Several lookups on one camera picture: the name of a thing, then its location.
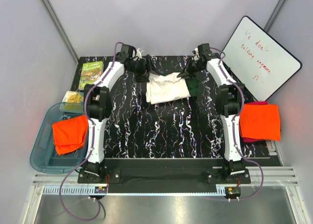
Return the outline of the white and green t-shirt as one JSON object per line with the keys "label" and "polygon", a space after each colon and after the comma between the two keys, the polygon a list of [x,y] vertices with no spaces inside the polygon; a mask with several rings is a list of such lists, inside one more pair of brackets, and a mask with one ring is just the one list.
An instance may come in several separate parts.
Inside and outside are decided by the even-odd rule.
{"label": "white and green t-shirt", "polygon": [[146,101],[159,104],[197,96],[199,80],[177,76],[178,72],[165,76],[150,74],[146,85]]}

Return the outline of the magenta t-shirt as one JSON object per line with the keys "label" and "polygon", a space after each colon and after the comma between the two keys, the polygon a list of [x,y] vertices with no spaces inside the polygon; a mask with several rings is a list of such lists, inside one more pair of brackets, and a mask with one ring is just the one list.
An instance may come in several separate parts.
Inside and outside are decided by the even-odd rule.
{"label": "magenta t-shirt", "polygon": [[[268,101],[255,101],[255,102],[249,102],[246,104],[248,104],[248,105],[267,105]],[[262,139],[255,139],[255,138],[249,138],[249,137],[243,137],[243,136],[242,136],[242,139],[243,139],[243,142],[245,142],[245,143],[253,143],[253,142],[262,141]]]}

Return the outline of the orange t-shirt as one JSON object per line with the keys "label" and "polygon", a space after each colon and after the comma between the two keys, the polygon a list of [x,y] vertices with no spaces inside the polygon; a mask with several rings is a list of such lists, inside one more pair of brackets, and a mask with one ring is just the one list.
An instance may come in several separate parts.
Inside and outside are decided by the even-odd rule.
{"label": "orange t-shirt", "polygon": [[281,122],[277,105],[245,104],[239,119],[242,138],[281,140]]}
{"label": "orange t-shirt", "polygon": [[62,156],[83,148],[88,127],[85,115],[53,123],[53,140],[57,154]]}

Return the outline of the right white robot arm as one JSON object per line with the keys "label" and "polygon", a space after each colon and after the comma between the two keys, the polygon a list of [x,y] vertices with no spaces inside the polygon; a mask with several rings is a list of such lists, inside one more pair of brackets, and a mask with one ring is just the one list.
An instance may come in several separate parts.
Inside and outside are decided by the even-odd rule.
{"label": "right white robot arm", "polygon": [[244,103],[244,85],[237,83],[227,72],[222,57],[208,43],[198,45],[187,59],[178,78],[190,79],[194,73],[207,70],[218,85],[215,108],[224,129],[224,164],[222,177],[233,183],[245,172],[240,144],[239,119]]}

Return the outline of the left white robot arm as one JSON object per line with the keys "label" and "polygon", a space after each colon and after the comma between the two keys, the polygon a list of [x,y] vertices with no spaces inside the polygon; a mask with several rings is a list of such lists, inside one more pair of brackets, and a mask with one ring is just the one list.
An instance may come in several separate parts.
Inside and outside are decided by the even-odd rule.
{"label": "left white robot arm", "polygon": [[140,83],[149,82],[149,74],[155,71],[149,54],[143,55],[140,49],[121,44],[121,50],[115,52],[103,74],[92,84],[84,87],[84,114],[88,119],[88,150],[82,164],[82,177],[100,183],[106,178],[104,133],[106,123],[112,113],[111,90],[118,79],[129,71]]}

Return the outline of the green treehouse paperback book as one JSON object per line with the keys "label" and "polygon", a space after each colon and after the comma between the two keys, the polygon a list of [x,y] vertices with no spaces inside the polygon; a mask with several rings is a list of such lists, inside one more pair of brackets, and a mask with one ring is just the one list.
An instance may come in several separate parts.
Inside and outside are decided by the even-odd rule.
{"label": "green treehouse paperback book", "polygon": [[93,84],[103,73],[103,62],[84,63],[81,70],[79,90],[83,90],[86,84]]}

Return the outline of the white dry-erase board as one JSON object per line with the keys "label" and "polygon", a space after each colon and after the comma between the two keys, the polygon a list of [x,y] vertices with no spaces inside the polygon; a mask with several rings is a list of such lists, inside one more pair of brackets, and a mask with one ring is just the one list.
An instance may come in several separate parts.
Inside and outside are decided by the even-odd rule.
{"label": "white dry-erase board", "polygon": [[268,100],[302,63],[250,17],[244,16],[225,45],[224,63],[258,101]]}

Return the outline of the Brideshead Revisited paperback book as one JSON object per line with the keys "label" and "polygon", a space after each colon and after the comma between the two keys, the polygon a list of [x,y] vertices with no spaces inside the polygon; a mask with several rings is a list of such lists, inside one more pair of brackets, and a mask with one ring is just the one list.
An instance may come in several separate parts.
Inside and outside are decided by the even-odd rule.
{"label": "Brideshead Revisited paperback book", "polygon": [[67,112],[83,111],[84,94],[77,91],[67,91],[63,97],[60,109]]}

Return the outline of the orange t-shirt in bin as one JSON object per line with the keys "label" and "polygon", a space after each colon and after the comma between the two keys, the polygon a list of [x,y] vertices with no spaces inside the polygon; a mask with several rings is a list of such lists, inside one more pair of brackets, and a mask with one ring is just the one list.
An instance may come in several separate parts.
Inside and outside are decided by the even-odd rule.
{"label": "orange t-shirt in bin", "polygon": [[85,115],[53,123],[53,140],[57,154],[62,156],[83,148],[88,127]]}

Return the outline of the teal plastic bin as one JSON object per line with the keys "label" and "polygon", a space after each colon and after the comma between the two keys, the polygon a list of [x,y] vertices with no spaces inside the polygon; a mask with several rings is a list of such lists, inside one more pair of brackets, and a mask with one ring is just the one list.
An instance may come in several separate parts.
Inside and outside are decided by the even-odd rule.
{"label": "teal plastic bin", "polygon": [[52,131],[54,123],[83,114],[82,103],[60,102],[49,108],[30,155],[30,165],[34,170],[46,174],[66,174],[85,159],[88,148],[87,140],[83,148],[60,156],[55,150]]}

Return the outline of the aluminium frame rail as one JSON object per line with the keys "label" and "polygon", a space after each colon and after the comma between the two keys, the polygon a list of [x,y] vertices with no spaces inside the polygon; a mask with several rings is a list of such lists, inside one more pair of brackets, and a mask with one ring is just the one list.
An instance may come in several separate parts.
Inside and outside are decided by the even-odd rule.
{"label": "aluminium frame rail", "polygon": [[[251,187],[253,191],[256,191],[259,187],[267,186],[297,186],[297,180],[294,171],[290,167],[264,167],[259,169],[257,167],[247,167],[249,171],[251,183],[248,185],[240,185],[244,189]],[[74,172],[66,177],[64,174],[48,175],[48,174],[36,174],[32,182],[34,186],[42,194],[46,195],[91,195],[91,196],[122,196],[120,194],[109,194],[108,184],[101,184],[99,186],[90,184],[78,183],[79,174]],[[169,195],[169,196],[187,196],[187,195]]]}

